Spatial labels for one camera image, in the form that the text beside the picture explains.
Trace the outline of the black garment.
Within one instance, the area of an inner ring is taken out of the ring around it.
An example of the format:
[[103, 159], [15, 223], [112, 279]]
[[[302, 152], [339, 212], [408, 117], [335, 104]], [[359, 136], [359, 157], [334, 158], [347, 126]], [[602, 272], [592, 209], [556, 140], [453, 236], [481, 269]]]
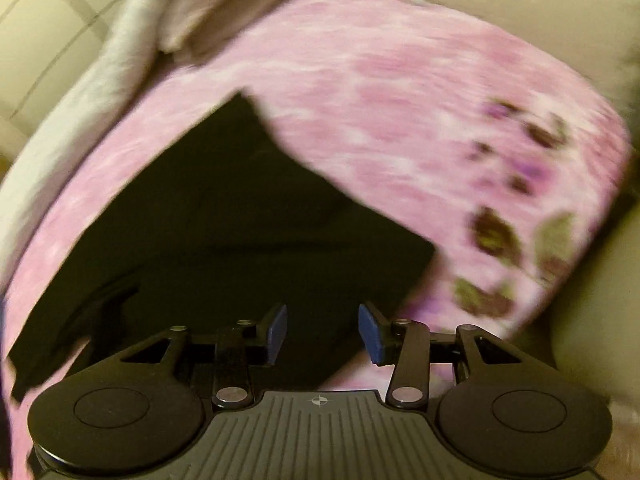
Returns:
[[273, 383], [318, 388], [361, 349], [360, 304], [394, 312], [434, 252], [299, 165], [236, 94], [81, 235], [10, 350], [12, 398], [46, 382], [78, 340], [85, 368], [171, 326], [210, 334], [276, 304], [288, 331]]

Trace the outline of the pink rose bed sheet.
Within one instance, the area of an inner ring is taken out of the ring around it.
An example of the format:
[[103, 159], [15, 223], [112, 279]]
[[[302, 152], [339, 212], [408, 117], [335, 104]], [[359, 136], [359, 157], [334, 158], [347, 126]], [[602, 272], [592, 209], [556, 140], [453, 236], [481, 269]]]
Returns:
[[471, 319], [454, 281], [509, 281], [499, 335], [555, 290], [538, 274], [543, 224], [574, 266], [631, 156], [620, 115], [584, 78], [501, 28], [420, 0], [288, 0], [200, 67], [174, 68], [77, 163], [9, 291], [13, 342], [73, 242], [163, 148], [247, 86], [277, 139], [357, 200], [434, 240], [435, 284], [412, 312]]

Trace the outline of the white striped quilt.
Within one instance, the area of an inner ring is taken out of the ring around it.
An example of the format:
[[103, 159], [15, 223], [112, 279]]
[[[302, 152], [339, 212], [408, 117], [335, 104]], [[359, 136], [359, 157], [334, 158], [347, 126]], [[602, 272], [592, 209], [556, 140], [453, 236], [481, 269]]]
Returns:
[[206, 18], [216, 41], [236, 34], [279, 0], [126, 0], [96, 60], [32, 135], [1, 183], [1, 284], [70, 174], [116, 122], [154, 64], [177, 53]]

